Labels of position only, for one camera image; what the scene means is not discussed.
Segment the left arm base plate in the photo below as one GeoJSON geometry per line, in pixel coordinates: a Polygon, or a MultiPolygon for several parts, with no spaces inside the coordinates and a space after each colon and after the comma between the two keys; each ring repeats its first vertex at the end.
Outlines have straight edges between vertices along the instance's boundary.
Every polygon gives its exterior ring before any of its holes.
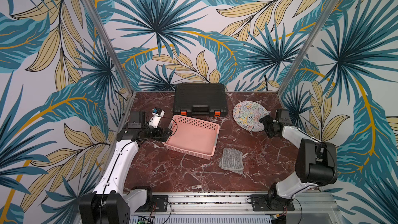
{"type": "Polygon", "coordinates": [[[136,210],[136,213],[165,213],[169,210],[169,196],[155,195],[143,206],[136,210]]]}

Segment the white plate colourful squiggle pattern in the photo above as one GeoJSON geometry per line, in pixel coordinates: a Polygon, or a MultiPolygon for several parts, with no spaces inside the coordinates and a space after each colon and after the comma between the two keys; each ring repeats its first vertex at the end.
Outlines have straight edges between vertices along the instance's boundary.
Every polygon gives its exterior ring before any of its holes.
{"type": "Polygon", "coordinates": [[[261,132],[264,125],[259,121],[270,112],[261,104],[253,101],[243,101],[233,108],[233,118],[243,129],[250,132],[261,132]]]}

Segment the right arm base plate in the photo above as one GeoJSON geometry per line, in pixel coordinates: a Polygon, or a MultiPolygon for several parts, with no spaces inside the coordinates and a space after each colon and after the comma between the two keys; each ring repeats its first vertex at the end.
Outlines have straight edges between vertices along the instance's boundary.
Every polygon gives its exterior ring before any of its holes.
{"type": "Polygon", "coordinates": [[[246,202],[252,206],[254,212],[289,212],[294,211],[292,199],[285,199],[279,196],[250,195],[246,202]]]}

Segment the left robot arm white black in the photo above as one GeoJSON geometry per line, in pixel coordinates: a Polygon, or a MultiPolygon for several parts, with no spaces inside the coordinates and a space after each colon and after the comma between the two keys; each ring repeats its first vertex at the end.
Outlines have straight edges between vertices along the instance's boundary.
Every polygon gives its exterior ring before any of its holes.
{"type": "Polygon", "coordinates": [[[172,134],[159,126],[164,111],[154,108],[150,119],[144,111],[130,112],[129,119],[117,134],[112,158],[102,179],[92,193],[79,201],[79,212],[84,224],[128,224],[131,214],[144,206],[151,198],[148,187],[139,187],[126,196],[123,186],[130,165],[143,142],[166,141],[172,134]]]}

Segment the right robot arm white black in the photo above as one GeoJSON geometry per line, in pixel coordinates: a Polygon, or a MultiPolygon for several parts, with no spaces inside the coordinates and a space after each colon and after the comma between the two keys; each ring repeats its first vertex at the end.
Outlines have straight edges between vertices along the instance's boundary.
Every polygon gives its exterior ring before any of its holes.
{"type": "Polygon", "coordinates": [[[272,184],[268,193],[255,202],[273,210],[288,209],[293,198],[312,187],[323,187],[337,181],[336,147],[323,142],[293,125],[289,111],[278,109],[276,117],[259,119],[269,138],[280,136],[298,148],[295,171],[284,180],[272,184]]]}

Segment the grey dish cloth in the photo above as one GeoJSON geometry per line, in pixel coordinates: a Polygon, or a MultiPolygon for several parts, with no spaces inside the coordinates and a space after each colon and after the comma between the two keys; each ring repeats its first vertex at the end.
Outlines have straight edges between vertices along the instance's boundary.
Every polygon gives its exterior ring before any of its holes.
{"type": "Polygon", "coordinates": [[[224,148],[219,167],[223,170],[243,175],[243,153],[234,148],[224,148]]]}

